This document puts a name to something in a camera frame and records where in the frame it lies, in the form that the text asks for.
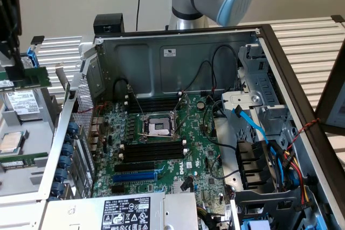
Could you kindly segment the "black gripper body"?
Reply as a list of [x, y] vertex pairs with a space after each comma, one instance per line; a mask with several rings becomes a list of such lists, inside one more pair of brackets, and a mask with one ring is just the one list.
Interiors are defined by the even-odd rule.
[[22, 35], [19, 0], [1, 0], [1, 38]]

